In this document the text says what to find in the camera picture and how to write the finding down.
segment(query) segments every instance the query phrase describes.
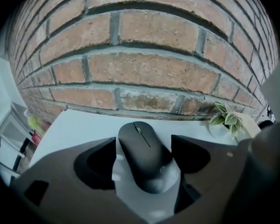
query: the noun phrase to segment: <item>mouse button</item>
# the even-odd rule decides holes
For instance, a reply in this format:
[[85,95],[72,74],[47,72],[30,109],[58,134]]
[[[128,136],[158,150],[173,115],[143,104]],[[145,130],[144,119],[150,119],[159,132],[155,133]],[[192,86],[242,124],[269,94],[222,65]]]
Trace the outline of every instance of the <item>mouse button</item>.
[[145,140],[150,146],[163,145],[160,139],[158,138],[157,134],[155,133],[154,129],[148,123],[136,121],[134,122],[134,125],[141,130],[142,136],[145,138]]
[[131,134],[135,134],[135,133],[138,133],[138,132],[135,129],[135,125],[133,123],[127,123],[127,124],[123,125],[120,128],[119,132],[118,132],[119,135],[120,134],[125,134],[125,133],[127,133],[127,134],[130,134],[130,133]]
[[135,126],[135,129],[137,130],[138,133],[142,134],[142,130],[138,126]]

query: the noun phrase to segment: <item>mouse scroll wheel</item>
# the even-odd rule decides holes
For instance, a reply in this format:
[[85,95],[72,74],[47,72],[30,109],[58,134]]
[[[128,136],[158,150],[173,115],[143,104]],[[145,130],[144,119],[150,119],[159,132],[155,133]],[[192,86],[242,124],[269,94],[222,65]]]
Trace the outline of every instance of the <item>mouse scroll wheel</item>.
[[141,129],[138,126],[135,126],[135,129],[138,131],[138,133],[142,133]]

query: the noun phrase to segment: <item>plant pot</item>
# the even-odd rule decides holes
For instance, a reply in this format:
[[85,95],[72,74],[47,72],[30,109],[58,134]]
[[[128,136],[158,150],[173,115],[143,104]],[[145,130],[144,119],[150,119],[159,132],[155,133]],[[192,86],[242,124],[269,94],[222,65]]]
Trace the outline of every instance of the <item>plant pot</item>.
[[230,132],[224,125],[209,125],[209,131],[215,138],[223,137]]

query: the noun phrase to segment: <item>green leaf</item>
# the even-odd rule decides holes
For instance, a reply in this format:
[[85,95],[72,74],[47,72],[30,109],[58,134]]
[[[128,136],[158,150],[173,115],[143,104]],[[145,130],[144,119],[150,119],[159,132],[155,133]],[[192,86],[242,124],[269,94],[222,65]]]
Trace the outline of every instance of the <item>green leaf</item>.
[[230,125],[229,126],[230,132],[231,132],[231,137],[234,139],[238,135],[238,129],[236,128],[235,125]]
[[244,124],[243,124],[243,121],[242,121],[242,119],[241,119],[240,117],[238,117],[238,120],[237,120],[237,122],[236,122],[235,125],[236,125],[236,128],[237,128],[239,131],[245,133],[245,132],[244,132]]
[[220,125],[223,124],[225,119],[222,115],[216,115],[210,120],[210,125]]
[[222,103],[216,101],[215,106],[222,114],[227,112],[225,106]]
[[238,120],[238,118],[237,118],[237,116],[235,114],[229,113],[226,116],[225,124],[226,125],[234,125],[237,122],[237,120]]
[[232,109],[230,108],[230,106],[228,104],[225,104],[225,109],[226,109],[227,113],[232,112]]
[[238,129],[238,130],[241,130],[242,129],[242,124],[241,122],[239,121],[239,119],[237,120],[237,122],[235,123],[235,127]]

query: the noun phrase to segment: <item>red object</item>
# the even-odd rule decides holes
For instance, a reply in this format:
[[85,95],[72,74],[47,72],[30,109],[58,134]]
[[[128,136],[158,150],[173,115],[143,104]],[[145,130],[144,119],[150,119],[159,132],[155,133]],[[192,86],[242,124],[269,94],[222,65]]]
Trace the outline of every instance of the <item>red object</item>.
[[[43,125],[44,128],[46,129],[46,131],[50,128],[50,124],[46,121],[43,121]],[[34,134],[32,135],[32,141],[34,142],[34,144],[36,145],[36,147],[39,145],[39,143],[42,140],[42,136],[35,130]]]
[[38,146],[41,140],[42,140],[42,136],[37,131],[35,131],[34,134],[32,135],[32,141],[36,146]]

